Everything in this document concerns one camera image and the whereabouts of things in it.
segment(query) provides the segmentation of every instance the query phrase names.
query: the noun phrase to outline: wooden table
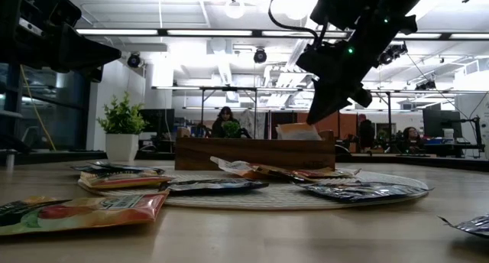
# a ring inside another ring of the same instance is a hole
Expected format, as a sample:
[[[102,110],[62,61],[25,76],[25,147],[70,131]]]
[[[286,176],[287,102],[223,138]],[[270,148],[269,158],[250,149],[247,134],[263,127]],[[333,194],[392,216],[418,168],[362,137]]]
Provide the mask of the wooden table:
[[[172,162],[139,161],[140,165]],[[0,204],[91,196],[67,163],[0,169]],[[339,164],[423,180],[416,202],[357,209],[245,212],[164,206],[149,226],[0,237],[0,262],[489,262],[487,240],[444,226],[489,212],[487,174],[399,164]]]

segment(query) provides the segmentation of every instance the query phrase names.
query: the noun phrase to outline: dark hair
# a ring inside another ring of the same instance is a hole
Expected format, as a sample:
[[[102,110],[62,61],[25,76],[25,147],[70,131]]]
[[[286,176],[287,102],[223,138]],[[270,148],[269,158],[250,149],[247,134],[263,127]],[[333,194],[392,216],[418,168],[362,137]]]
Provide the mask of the dark hair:
[[[410,138],[410,129],[411,128],[416,130],[416,132],[418,132],[418,129],[414,128],[413,126],[406,127],[403,131],[404,140],[408,140]],[[416,138],[416,140],[420,140],[420,139],[421,139],[421,137],[419,136],[419,133],[418,133],[418,137]]]
[[[217,116],[222,119],[222,115],[224,113],[229,113],[229,119],[230,120],[234,120],[235,119],[235,117],[232,115],[231,109],[228,106],[224,106],[223,108],[221,108],[221,112],[219,112],[219,114]]]

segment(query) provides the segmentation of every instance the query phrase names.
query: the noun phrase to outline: white flower pot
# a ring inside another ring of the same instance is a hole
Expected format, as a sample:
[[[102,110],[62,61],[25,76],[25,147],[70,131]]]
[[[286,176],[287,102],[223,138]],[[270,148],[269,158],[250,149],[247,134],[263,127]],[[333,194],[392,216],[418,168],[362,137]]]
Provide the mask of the white flower pot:
[[[139,135],[106,134],[105,152],[108,161],[133,161],[138,152]]]

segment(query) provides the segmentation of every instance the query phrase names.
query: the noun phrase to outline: snack bag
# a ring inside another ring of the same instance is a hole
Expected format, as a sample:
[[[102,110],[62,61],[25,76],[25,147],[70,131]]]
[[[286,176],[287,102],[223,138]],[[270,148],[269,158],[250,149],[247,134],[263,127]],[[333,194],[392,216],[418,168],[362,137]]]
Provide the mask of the snack bag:
[[[261,176],[260,174],[255,173],[253,171],[253,167],[249,163],[244,161],[228,162],[219,159],[218,157],[211,157],[211,161],[216,163],[219,166],[219,168],[222,169],[223,171],[236,174],[243,178],[248,178],[253,180],[260,180],[266,178],[266,176]]]
[[[254,168],[254,172],[268,176],[268,179],[283,179],[292,180],[296,182],[314,182],[316,179],[304,177],[301,174],[296,174],[291,170],[286,170],[280,167],[271,167],[266,164],[251,164]]]
[[[208,179],[208,180],[186,180],[162,183],[160,191],[169,190],[174,194],[214,194],[214,193],[236,193],[242,191],[256,190],[268,187],[268,183],[244,178]]]
[[[346,170],[333,170],[330,167],[321,168],[318,170],[294,170],[295,174],[308,177],[309,179],[314,178],[328,178],[328,177],[354,177],[360,172],[361,169],[355,170],[355,172],[348,172]]]
[[[81,171],[80,180],[90,188],[112,189],[158,185],[168,180],[164,170],[155,167],[131,167],[95,162],[92,166],[72,167]]]
[[[364,202],[426,194],[429,190],[396,183],[342,183],[301,186],[315,194],[342,202]]]
[[[82,171],[80,180],[90,188],[112,189],[157,185],[172,180],[172,178],[158,175],[158,173],[153,170],[120,170],[116,172],[100,171],[98,173]]]
[[[452,225],[447,219],[440,216],[438,217],[454,229],[460,229],[463,232],[468,232],[482,238],[489,238],[489,214],[461,222],[458,225]]]
[[[0,235],[154,222],[167,195],[15,201],[0,206]]]

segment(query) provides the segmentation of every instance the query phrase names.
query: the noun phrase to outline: white round mat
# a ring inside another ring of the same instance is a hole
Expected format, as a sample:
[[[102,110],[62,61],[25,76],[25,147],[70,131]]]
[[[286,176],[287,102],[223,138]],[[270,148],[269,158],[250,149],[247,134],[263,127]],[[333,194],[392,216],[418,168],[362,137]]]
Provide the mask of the white round mat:
[[[233,174],[224,171],[167,171],[168,177],[175,177],[177,180],[204,180],[235,177]],[[425,183],[394,175],[377,174],[374,172],[361,171],[356,178],[326,179],[327,183],[352,183],[362,182],[382,182],[398,183],[413,187],[428,189]],[[132,194],[151,194],[156,193],[156,188],[137,188],[125,190],[94,190],[85,186],[81,180],[78,184],[89,192],[103,196],[121,196]],[[312,195],[309,191],[291,183],[270,183],[269,187],[259,190],[251,190],[243,193],[205,195],[205,196],[169,196],[165,205],[171,206],[190,206],[213,209],[249,209],[249,210],[285,210],[285,209],[339,209],[352,206],[370,206],[385,203],[397,203],[412,200],[425,196],[428,192],[420,193],[415,196],[404,197],[396,200],[381,200],[363,203],[340,203],[328,200],[319,196]]]

